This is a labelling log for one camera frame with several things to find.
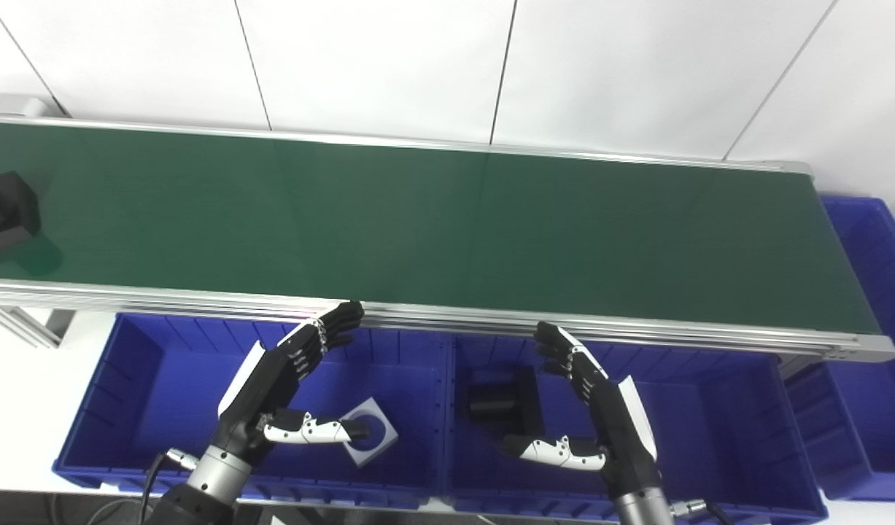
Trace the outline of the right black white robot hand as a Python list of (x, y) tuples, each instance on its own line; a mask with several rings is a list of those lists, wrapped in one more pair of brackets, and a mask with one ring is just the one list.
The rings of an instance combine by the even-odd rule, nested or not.
[(651, 431), (647, 415), (629, 408), (629, 400), (638, 396), (629, 379), (613, 381), (590, 349), (564, 327), (541, 320), (533, 338), (545, 359), (543, 369), (566, 379), (587, 407), (596, 439), (507, 435), (503, 452), (528, 462), (597, 473), (613, 502), (663, 488), (654, 439), (643, 435)]

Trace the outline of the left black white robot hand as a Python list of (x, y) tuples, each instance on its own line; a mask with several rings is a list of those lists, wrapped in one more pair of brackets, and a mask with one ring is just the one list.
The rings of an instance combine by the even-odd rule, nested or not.
[(331, 349), (353, 342), (364, 307), (346, 301), (298, 325), (264, 350), (218, 416), (210, 446), (218, 459), (257, 467), (276, 444), (344, 444), (371, 437), (363, 421), (330, 419), (290, 408), (298, 387)]

